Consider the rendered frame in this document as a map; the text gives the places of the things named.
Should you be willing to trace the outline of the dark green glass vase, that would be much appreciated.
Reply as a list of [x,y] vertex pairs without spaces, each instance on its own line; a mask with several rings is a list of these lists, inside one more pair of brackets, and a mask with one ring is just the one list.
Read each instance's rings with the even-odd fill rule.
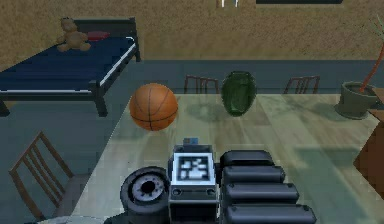
[[227,113],[233,117],[244,115],[257,94],[255,79],[246,71],[233,71],[223,80],[221,98]]

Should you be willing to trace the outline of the brown wooden box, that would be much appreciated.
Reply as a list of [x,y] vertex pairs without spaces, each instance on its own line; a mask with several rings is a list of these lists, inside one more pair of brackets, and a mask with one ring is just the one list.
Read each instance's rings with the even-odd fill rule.
[[384,88],[373,89],[382,108],[368,112],[379,120],[370,137],[362,147],[353,165],[376,193],[384,200]]

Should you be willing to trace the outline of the dark blue bed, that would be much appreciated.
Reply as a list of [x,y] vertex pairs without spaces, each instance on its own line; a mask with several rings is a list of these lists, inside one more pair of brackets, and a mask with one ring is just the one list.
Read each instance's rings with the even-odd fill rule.
[[108,114],[104,95],[131,59],[140,60],[136,19],[76,19],[82,33],[105,32],[87,51],[52,46],[0,72],[0,117],[7,101],[92,101]]

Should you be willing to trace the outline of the orange basketball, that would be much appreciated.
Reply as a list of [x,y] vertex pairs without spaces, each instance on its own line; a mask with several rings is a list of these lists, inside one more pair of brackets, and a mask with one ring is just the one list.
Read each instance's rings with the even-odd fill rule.
[[160,131],[175,120],[178,102],[167,86],[149,83],[139,87],[132,94],[129,112],[137,126],[148,131]]

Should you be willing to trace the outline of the grey potted house plant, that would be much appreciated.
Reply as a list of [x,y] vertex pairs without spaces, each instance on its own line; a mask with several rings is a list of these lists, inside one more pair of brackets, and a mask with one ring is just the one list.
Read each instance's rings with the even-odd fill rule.
[[379,15],[375,20],[370,20],[369,30],[381,40],[379,55],[362,82],[346,81],[341,84],[339,102],[334,106],[339,115],[348,119],[365,119],[368,116],[368,110],[378,101],[370,81],[384,59],[384,21]]

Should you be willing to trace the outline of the white legged chair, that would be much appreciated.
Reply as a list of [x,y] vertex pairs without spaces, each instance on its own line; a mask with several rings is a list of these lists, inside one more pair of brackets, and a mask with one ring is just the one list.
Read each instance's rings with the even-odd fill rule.
[[225,8],[226,6],[233,6],[237,8],[239,0],[215,0],[216,8]]

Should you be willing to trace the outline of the red pillow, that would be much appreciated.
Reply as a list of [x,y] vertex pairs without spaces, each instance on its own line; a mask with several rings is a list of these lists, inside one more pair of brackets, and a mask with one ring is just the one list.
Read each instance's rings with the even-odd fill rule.
[[88,40],[90,42],[100,41],[108,38],[110,34],[105,31],[91,31],[87,33]]

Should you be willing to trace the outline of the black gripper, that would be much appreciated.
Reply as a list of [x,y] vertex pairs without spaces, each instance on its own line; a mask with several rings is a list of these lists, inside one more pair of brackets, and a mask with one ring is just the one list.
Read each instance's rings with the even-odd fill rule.
[[120,189],[124,211],[103,224],[169,224],[169,180],[162,167],[148,166],[131,173]]

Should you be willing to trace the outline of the brown teddy bear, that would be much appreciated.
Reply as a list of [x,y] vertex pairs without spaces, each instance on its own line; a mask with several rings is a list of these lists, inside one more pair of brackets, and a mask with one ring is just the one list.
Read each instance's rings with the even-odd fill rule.
[[70,49],[88,51],[91,45],[88,43],[88,36],[78,31],[74,20],[69,17],[61,19],[61,28],[64,35],[57,39],[57,50],[65,52]]

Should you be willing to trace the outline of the brown wooden chair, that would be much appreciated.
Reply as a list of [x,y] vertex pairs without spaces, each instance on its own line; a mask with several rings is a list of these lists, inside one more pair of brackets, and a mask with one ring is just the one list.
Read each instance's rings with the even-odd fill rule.
[[317,94],[319,88],[320,77],[315,76],[302,76],[302,77],[291,77],[285,87],[284,94],[287,94],[293,84],[296,84],[295,94],[305,94],[310,88],[310,83],[314,82],[312,93]]
[[188,85],[189,82],[195,83],[195,93],[201,94],[201,93],[208,93],[208,84],[212,83],[214,85],[215,93],[219,93],[219,81],[214,78],[208,78],[208,77],[201,77],[201,76],[195,76],[195,75],[186,75],[184,79],[184,93],[188,92]]
[[[39,140],[43,142],[48,152],[67,176],[68,181],[66,184],[60,182],[48,166],[41,151],[38,149],[37,142]],[[53,215],[55,217],[71,215],[90,178],[90,173],[74,174],[49,139],[40,131],[8,171],[21,199],[37,221],[46,220],[46,216],[28,193],[17,171],[21,164],[27,167],[41,189],[55,206]]]

